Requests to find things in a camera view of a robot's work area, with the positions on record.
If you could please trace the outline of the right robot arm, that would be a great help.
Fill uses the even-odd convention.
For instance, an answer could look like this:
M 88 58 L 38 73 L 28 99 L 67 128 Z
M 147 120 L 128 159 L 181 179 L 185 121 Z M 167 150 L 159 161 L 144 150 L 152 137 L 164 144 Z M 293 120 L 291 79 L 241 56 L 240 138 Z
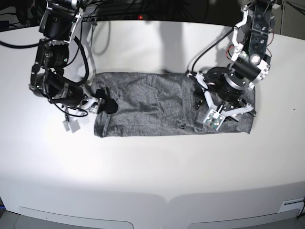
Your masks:
M 29 89 L 48 100 L 66 117 L 86 117 L 89 113 L 114 114 L 118 104 L 110 96 L 108 88 L 98 89 L 87 95 L 84 85 L 89 79 L 89 63 L 80 38 L 74 35 L 81 26 L 85 13 L 85 0 L 49 0 L 40 22 L 39 40 L 35 63 L 31 69 Z M 69 65 L 69 44 L 75 41 L 83 58 L 85 76 L 75 82 L 64 77 Z

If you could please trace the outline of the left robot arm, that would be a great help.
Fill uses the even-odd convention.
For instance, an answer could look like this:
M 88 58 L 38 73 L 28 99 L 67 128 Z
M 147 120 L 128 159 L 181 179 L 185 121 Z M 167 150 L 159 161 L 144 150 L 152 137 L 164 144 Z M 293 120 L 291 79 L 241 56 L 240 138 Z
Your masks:
M 201 89 L 208 113 L 204 121 L 249 113 L 256 115 L 253 105 L 241 96 L 262 81 L 269 73 L 271 55 L 267 54 L 269 33 L 274 26 L 273 0 L 255 0 L 241 7 L 242 20 L 228 32 L 232 35 L 231 64 L 214 67 L 206 73 L 186 72 Z

